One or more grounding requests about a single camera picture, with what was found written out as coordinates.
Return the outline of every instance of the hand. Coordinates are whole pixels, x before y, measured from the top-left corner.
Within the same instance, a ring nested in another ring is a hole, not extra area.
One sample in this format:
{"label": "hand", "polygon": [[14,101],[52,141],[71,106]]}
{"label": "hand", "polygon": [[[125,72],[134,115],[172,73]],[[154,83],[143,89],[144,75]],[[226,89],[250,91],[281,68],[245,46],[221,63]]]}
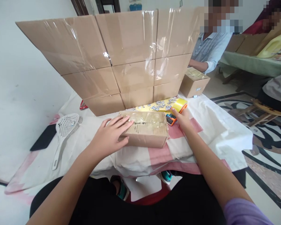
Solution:
{"label": "hand", "polygon": [[191,114],[187,108],[184,109],[181,114],[174,108],[172,109],[172,112],[177,118],[179,125],[183,130],[186,128],[192,128],[192,125],[190,123]]}
{"label": "hand", "polygon": [[86,150],[97,151],[103,158],[120,150],[128,143],[129,139],[129,137],[125,137],[119,142],[120,135],[134,123],[134,121],[130,121],[125,124],[128,119],[129,116],[104,120]]}
{"label": "hand", "polygon": [[193,67],[193,59],[190,60],[190,62],[188,63],[189,67]]}

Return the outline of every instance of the yellow tape roll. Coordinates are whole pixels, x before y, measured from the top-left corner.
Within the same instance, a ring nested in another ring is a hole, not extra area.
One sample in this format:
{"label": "yellow tape roll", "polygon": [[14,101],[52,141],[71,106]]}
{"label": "yellow tape roll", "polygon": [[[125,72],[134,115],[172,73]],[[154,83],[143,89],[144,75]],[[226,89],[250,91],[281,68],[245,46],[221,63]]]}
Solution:
{"label": "yellow tape roll", "polygon": [[182,98],[177,98],[177,101],[174,103],[174,105],[172,106],[172,108],[176,109],[178,112],[180,112],[180,110],[182,109],[182,107],[187,104],[187,101],[185,99]]}
{"label": "yellow tape roll", "polygon": [[171,108],[176,109],[178,112],[187,104],[187,101],[182,98],[168,98],[163,101],[157,101],[148,105],[138,106],[135,109],[140,112],[148,111],[161,111],[166,114],[171,114]]}

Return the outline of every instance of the taped cardboard box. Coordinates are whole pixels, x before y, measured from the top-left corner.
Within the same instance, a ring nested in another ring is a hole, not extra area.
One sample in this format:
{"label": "taped cardboard box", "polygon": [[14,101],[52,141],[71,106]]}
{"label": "taped cardboard box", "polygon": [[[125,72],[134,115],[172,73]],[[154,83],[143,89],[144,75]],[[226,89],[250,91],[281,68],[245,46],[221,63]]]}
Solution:
{"label": "taped cardboard box", "polygon": [[96,15],[113,66],[155,59],[158,10]]}
{"label": "taped cardboard box", "polygon": [[92,15],[16,24],[60,75],[111,66]]}
{"label": "taped cardboard box", "polygon": [[129,136],[129,146],[163,148],[169,138],[164,112],[120,112],[120,116],[130,116],[133,125],[122,136]]}
{"label": "taped cardboard box", "polygon": [[155,60],[154,85],[182,80],[192,54],[166,57]]}
{"label": "taped cardboard box", "polygon": [[102,116],[125,110],[120,94],[101,98],[87,98],[83,100],[95,116]]}
{"label": "taped cardboard box", "polygon": [[153,86],[121,93],[126,109],[151,104],[153,102]]}
{"label": "taped cardboard box", "polygon": [[186,98],[201,95],[210,78],[194,68],[188,68],[180,86],[180,91]]}
{"label": "taped cardboard box", "polygon": [[120,93],[111,67],[72,73],[62,77],[82,99]]}
{"label": "taped cardboard box", "polygon": [[225,51],[236,52],[238,48],[241,46],[241,44],[243,43],[243,41],[245,40],[245,38],[246,38],[245,34],[232,35]]}
{"label": "taped cardboard box", "polygon": [[192,53],[204,26],[205,7],[158,10],[156,58]]}
{"label": "taped cardboard box", "polygon": [[121,93],[153,87],[155,60],[113,66]]}
{"label": "taped cardboard box", "polygon": [[269,33],[247,35],[245,40],[236,51],[239,54],[257,56],[267,44],[281,35],[281,30],[271,30]]}
{"label": "taped cardboard box", "polygon": [[178,95],[182,80],[154,86],[153,102],[175,97]]}

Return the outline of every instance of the purple sleeve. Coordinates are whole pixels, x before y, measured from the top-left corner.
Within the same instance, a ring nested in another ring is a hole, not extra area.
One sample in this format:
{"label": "purple sleeve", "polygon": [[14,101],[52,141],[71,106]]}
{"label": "purple sleeve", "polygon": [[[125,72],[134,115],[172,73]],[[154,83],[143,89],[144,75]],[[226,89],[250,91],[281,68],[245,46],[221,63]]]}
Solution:
{"label": "purple sleeve", "polygon": [[224,215],[227,225],[273,225],[255,204],[242,198],[230,200],[224,208]]}

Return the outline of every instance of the chair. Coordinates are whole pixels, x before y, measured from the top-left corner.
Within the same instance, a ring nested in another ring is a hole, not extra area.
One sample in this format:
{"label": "chair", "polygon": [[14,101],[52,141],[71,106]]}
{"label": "chair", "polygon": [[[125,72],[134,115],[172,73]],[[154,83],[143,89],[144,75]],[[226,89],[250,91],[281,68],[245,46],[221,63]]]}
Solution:
{"label": "chair", "polygon": [[[259,117],[253,114],[253,112],[257,110],[261,110],[263,112],[263,114]],[[281,116],[281,112],[262,104],[258,99],[254,99],[253,105],[240,111],[238,116],[241,116],[245,113],[254,119],[254,121],[248,125],[249,127],[255,126],[257,124],[266,124],[272,121],[273,119],[277,118],[278,116]]]}

